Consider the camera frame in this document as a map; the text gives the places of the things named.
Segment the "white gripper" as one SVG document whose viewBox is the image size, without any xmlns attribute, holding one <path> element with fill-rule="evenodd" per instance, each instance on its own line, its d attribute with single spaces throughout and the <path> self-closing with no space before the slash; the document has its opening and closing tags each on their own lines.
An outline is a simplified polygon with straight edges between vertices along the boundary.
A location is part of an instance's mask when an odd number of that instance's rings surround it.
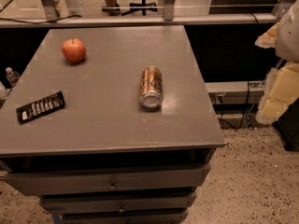
<svg viewBox="0 0 299 224">
<path fill-rule="evenodd" d="M 299 98 L 299 5 L 293 4 L 279 23 L 256 39 L 255 45 L 275 48 L 278 57 L 289 61 L 267 74 L 255 115 L 259 123 L 272 124 Z"/>
</svg>

